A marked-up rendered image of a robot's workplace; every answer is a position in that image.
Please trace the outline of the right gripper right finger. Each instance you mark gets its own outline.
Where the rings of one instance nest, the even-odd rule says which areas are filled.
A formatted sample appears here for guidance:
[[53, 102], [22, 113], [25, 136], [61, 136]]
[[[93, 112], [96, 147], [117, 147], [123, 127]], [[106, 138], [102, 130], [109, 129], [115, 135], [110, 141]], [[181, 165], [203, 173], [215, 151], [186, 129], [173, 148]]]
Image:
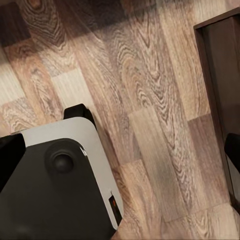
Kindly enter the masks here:
[[238, 172], [240, 173], [240, 135], [235, 133], [229, 133], [225, 145], [224, 151], [232, 161]]

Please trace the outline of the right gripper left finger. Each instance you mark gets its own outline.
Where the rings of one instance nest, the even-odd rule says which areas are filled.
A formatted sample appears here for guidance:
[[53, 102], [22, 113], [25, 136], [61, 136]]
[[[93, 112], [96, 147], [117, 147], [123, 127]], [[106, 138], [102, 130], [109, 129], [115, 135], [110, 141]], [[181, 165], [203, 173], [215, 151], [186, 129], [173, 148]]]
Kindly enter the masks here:
[[26, 144], [21, 133], [0, 138], [0, 193], [26, 153]]

